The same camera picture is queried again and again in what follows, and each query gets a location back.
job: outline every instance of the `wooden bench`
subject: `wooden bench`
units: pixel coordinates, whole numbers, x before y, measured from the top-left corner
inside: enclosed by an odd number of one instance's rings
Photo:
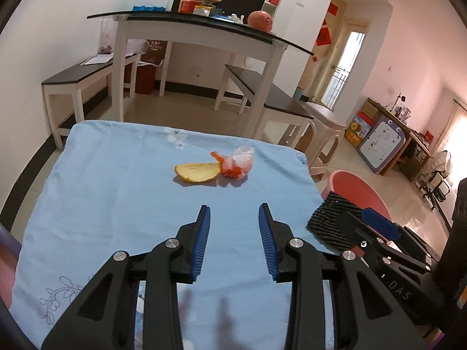
[[[255,92],[258,90],[261,83],[261,75],[249,69],[242,69],[226,64],[228,77],[238,86],[243,92],[239,113],[242,114],[245,110],[248,100],[253,102]],[[223,94],[218,94],[214,110],[218,110],[222,101],[232,101],[234,99],[224,97]],[[275,84],[271,85],[268,97],[264,103],[263,110],[260,114],[255,130],[253,131],[254,139],[261,139],[266,124],[268,121],[282,122],[289,125],[298,126],[287,142],[289,147],[295,148],[298,140],[303,135],[308,127],[310,120],[314,117],[301,105],[298,101],[293,100],[288,94],[282,91]]]
[[[138,66],[140,58],[140,55],[132,55],[125,59],[125,65],[132,63],[131,81],[129,84],[124,85],[125,87],[130,88],[130,97],[135,96],[136,67]],[[64,94],[71,95],[73,99],[73,110],[75,113],[76,123],[83,121],[85,116],[83,112],[83,98],[81,96],[81,91],[103,77],[107,77],[108,95],[111,96],[109,76],[112,73],[112,64],[112,61],[105,64],[92,64],[88,66],[76,64],[42,82],[42,95],[45,101],[48,122],[58,149],[63,146],[60,136],[68,136],[70,130],[60,128],[59,124],[55,122],[50,106],[50,96]]]

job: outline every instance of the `doorway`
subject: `doorway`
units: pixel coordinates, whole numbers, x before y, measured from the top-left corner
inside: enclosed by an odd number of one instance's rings
[[[313,102],[333,110],[365,39],[367,24],[345,23],[331,51]]]

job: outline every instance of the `light blue tablecloth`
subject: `light blue tablecloth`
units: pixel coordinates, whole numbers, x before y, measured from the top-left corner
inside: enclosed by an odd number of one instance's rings
[[[211,162],[211,151],[239,146],[255,150],[244,180],[189,185],[176,178],[175,165]],[[199,350],[283,349],[290,284],[268,274],[258,229],[263,202],[295,236],[327,250],[305,229],[322,199],[296,150],[122,122],[75,125],[27,225],[10,312],[40,347],[115,251],[150,251],[206,204],[211,231],[201,275],[179,286],[184,340]]]

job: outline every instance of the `pomegranate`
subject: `pomegranate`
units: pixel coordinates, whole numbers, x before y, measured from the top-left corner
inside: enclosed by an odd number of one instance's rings
[[[255,29],[269,33],[272,29],[272,17],[266,11],[257,10],[248,16],[248,25]]]

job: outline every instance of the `fan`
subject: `fan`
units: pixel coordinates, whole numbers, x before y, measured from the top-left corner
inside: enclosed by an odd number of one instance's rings
[[[419,177],[419,188],[424,190],[423,197],[426,197],[431,202],[431,210],[436,207],[436,200],[443,202],[446,200],[446,195],[451,191],[446,178],[452,171],[451,154],[447,151],[436,153],[423,167]],[[444,184],[447,187],[447,192],[444,192],[440,187]]]

